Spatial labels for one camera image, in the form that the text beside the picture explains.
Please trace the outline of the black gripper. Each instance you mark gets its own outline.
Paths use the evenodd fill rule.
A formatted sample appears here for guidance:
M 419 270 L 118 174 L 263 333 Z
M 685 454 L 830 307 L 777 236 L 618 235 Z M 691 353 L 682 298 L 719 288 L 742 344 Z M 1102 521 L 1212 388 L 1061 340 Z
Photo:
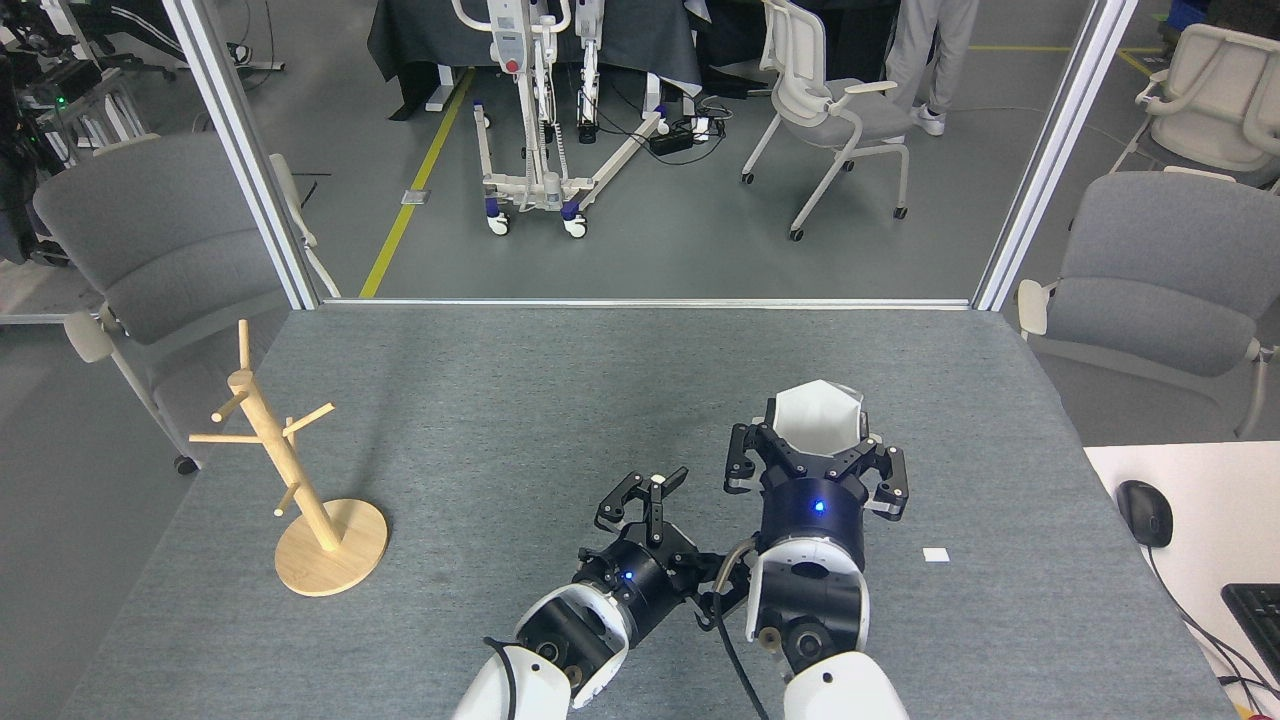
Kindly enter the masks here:
M 777 433 L 776 409 L 777 401 L 768 400 L 763 420 L 732 425 L 724 491 L 762 489 L 760 551 L 788 538 L 824 537 L 864 570 L 864 509 L 890 521 L 902 519 L 909 501 L 905 452 L 870 434 L 865 418 L 845 420 L 837 425 L 845 448 L 835 454 L 835 480 L 800 477 L 800 452 Z
M 700 629 L 713 629 L 721 612 L 732 612 L 749 594 L 745 559 L 698 553 L 691 541 L 664 520 L 663 501 L 687 478 L 686 466 L 668 477 L 627 474 L 596 507 L 596 528 L 614 529 L 618 538 L 603 550 L 579 550 L 576 582 L 595 585 L 622 611 L 628 643 L 637 646 L 686 600 Z M 643 501 L 644 533 L 630 539 L 625 505 Z

